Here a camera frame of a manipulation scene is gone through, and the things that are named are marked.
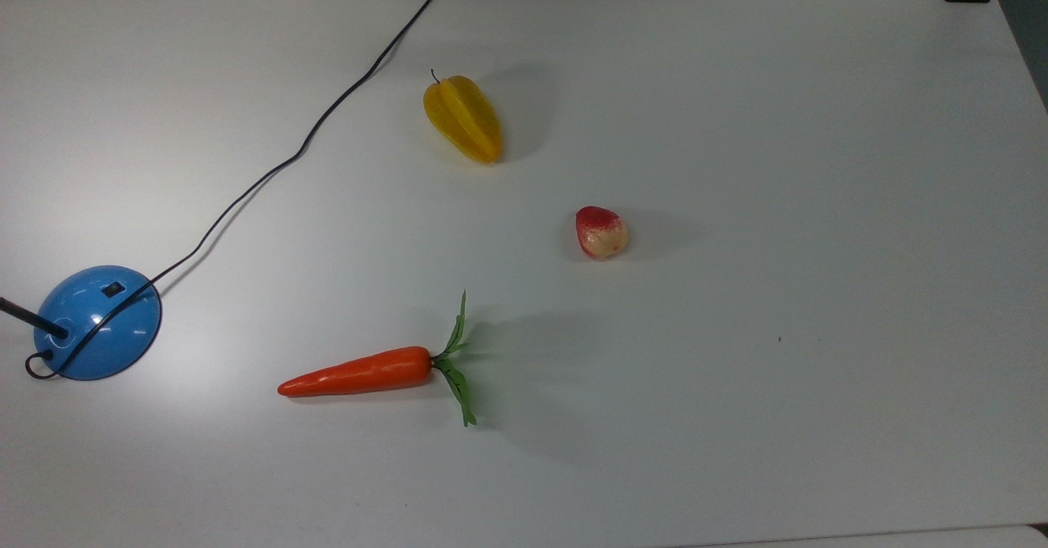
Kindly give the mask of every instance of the yellow starfruit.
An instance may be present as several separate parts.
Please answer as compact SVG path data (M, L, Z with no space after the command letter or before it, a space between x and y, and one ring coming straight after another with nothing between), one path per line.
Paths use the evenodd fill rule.
M462 155L480 163L494 163L502 156L499 116L471 79L459 74L441 79L425 89L422 105L430 122Z

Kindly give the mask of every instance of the green leaf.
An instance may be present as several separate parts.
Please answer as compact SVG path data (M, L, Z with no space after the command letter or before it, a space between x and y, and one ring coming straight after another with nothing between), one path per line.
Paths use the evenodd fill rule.
M446 357L450 353L454 353L453 347L458 346L459 342L462 339L462 334L465 331L465 290L462 291L462 303L459 307L459 316L455 317L455 328L452 330L452 336L447 341L446 346L444 346L444 351L438 354L437 358Z
M441 358L439 361L434 361L433 366L440 370L445 379L447 379L447 385L452 388L455 398L462 405L462 425L465 428L468 428L471 424L476 425L477 418L470 410L470 386L465 381L465 376L455 368L450 358Z

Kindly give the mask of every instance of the carrot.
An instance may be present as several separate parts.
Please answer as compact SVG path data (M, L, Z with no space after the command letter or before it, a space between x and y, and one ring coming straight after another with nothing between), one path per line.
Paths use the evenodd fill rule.
M355 395L361 392L392 391L420 387L430 380L432 370L441 372L462 405L462 424L477 424L470 411L470 389L465 376L452 364L451 356L465 347L465 291L459 315L455 319L452 336L436 356L430 356L425 347L398 347L372 356L330 366L315 372L304 373L284 382L277 392L285 397L316 397L322 395Z

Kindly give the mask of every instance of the red and white strawberry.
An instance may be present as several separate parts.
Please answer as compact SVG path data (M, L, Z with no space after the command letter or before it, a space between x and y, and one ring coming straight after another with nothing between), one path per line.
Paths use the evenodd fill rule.
M587 205L575 213L575 234L583 250L595 260L614 256L630 241L621 217L598 205Z

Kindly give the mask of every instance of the black cable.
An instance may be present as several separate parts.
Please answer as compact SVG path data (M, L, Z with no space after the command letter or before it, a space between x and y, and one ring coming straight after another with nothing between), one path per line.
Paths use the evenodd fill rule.
M301 148L299 148L298 152L296 152L294 155L287 157L287 159L284 159L283 162L277 165L277 167L274 167L272 170L266 171L265 175L262 175L257 182L252 183L249 189L244 191L243 194L240 194L240 197L237 197L236 200L233 200L233 203L228 204L227 207L223 210L221 215L218 216L218 219L216 219L215 222L211 224L211 227L209 227L205 234L203 234L203 238L200 239L200 242L197 243L197 246L194 246L193 250L190 250L190 254L188 254L188 256L181 258L181 260L179 261L175 261L175 263L170 265L170 267L166 268L166 270L158 272L158 275L154 276L152 280L149 280L149 282L144 283L143 286L139 287L139 289L132 291L132 293L129 294L127 299L121 301L119 305L116 305L115 308L109 310L109 313L105 317L102 317L102 321L99 321L99 323L95 324L94 327L91 328L91 330L84 335L84 338L80 339L80 343L77 344L77 346L71 351L69 351L69 356L65 358L65 361L62 363L62 366L60 366L58 369L54 370L54 373L62 373L62 371L66 369L67 366L73 360L73 358L75 358L80 354L80 351L83 351L84 347L87 346L90 339L93 339L94 335L96 335L97 332L105 327L105 325L108 325L109 321L112 321L113 317L117 315L117 313L123 312L124 309L127 309L128 306L131 306L132 303L135 302L135 299L138 298L138 294L141 294L143 291L149 290L150 287L153 287L155 283L163 279L165 276L168 276L169 272L172 272L173 270L178 268L179 265L182 265L187 261L190 261L190 258L196 256L196 254L198 254L199 250L203 248L203 245L208 241L208 238L211 238L211 235L213 234L213 232L215 232L216 227L220 225L222 220L225 219L225 216L227 216L233 209L237 207L237 204L240 204L241 201L244 200L244 198L252 196L252 194L259 189L259 185L263 185L263 183L268 181L269 178L272 178L274 175L277 175L279 172L283 171L285 167L289 167L289 165L294 163L296 160L302 159L302 156L306 152L306 149L309 148L309 143L313 140L316 131L321 129L321 126L326 122L328 116L331 115L331 112L335 111L335 108L340 107L343 101L346 97L348 97L350 93L355 92L356 88L359 88L361 85L364 85L364 83L367 82L367 80L370 79L375 73L375 70L378 69L378 66L380 66L381 62L386 59L386 56L389 54L390 50L392 50L393 47L396 47L397 43L400 42L400 40L402 40L406 34L408 34L408 29L410 29L411 26L415 23L415 21L419 18L419 16L422 15L422 12L424 12L427 7L430 7L430 3L432 2L433 0L425 0L425 2L422 3L422 7L419 7L418 10L415 12L415 15L412 16L411 21L408 21L408 23L405 24L403 28L400 28L400 32L397 32L397 36L394 37L393 41L391 41L389 45L386 46L386 49L383 50L381 54L378 54L378 59L375 59L375 62L371 65L371 69L368 69L367 73L364 73L363 78L359 78L358 81L356 81L356 83L353 83L349 89L346 89L345 92L342 93L342 95L339 95L339 98L334 101L334 103L331 104L330 107L326 109L326 111L324 112L324 114L320 116L320 118L316 119L316 123L313 124L313 127L310 129L309 133L306 134L306 140L302 141ZM29 372L30 376L34 377L53 376L53 374L49 376L40 376L38 373L32 372L32 369L29 366L29 360L30 358L34 357L42 357L42 355L34 354L28 358L26 358L25 369L26 372Z

